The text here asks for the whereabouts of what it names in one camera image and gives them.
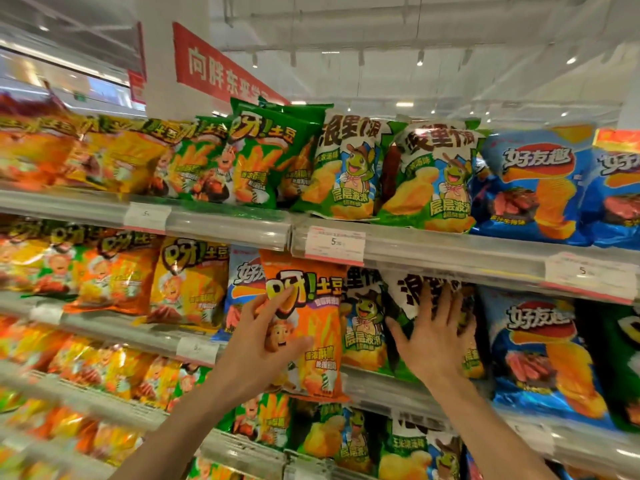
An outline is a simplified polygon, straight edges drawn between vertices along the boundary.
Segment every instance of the ceiling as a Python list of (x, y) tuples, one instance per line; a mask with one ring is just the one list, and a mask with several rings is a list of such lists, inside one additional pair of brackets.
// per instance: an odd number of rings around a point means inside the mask
[[(133, 0), (0, 2), (0, 31), (139, 69)], [(211, 0), (209, 10), (212, 45), (283, 96), (371, 116), (613, 124), (640, 52), (640, 0)]]

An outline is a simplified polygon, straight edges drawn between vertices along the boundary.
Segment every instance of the right hand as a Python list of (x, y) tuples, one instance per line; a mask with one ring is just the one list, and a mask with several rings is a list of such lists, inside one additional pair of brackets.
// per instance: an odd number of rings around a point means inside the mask
[(451, 285), (447, 283), (442, 287), (438, 308), (432, 316), (431, 287), (428, 282), (424, 283), (411, 339), (406, 338), (398, 322), (386, 318), (398, 354), (432, 394), (452, 381), (464, 379), (463, 358), (467, 349), (475, 345), (476, 320), (471, 316), (467, 327), (458, 334), (463, 296), (460, 291), (451, 295)]

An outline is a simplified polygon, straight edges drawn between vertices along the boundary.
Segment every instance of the meat image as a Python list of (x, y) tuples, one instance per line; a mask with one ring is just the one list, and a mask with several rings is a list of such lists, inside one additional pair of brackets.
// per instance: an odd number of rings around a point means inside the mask
[(530, 352), (511, 351), (505, 357), (516, 380), (531, 387), (554, 388), (556, 371), (551, 366), (549, 357)]
[(538, 197), (533, 190), (514, 187), (500, 192), (492, 202), (490, 212), (495, 216), (508, 219), (532, 221), (539, 206)]
[(604, 222), (623, 224), (640, 217), (640, 194), (613, 195), (604, 199)]

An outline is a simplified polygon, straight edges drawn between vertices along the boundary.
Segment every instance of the red hanging sign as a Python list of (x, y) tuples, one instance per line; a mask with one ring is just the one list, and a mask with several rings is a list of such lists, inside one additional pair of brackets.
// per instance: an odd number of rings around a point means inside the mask
[(129, 90), (131, 91), (131, 100), (145, 103), (145, 77), (134, 70), (129, 69)]
[(178, 22), (173, 23), (173, 44), (178, 82), (227, 102), (233, 96), (257, 104), (258, 96), (262, 96), (270, 102), (289, 104), (276, 91)]

